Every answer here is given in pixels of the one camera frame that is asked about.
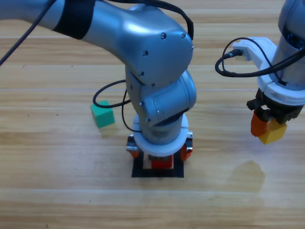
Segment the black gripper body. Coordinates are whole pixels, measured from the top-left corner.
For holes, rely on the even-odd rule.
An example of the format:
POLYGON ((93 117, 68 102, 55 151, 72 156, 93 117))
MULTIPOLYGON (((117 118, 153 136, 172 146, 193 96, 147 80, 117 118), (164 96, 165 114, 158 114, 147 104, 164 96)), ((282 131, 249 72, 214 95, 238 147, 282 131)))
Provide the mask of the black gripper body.
POLYGON ((186 134, 183 130, 173 142, 165 145, 152 144, 145 140, 140 133, 136 133, 136 136, 129 135, 126 143, 127 152, 139 151, 157 159, 164 159, 175 153, 180 154, 182 147, 193 151, 193 131, 188 131, 186 134))
POLYGON ((267 97, 260 89, 257 90, 255 99, 246 103, 247 107, 263 122, 275 119, 278 124, 285 124, 295 119, 300 114, 299 105, 285 105, 267 97))

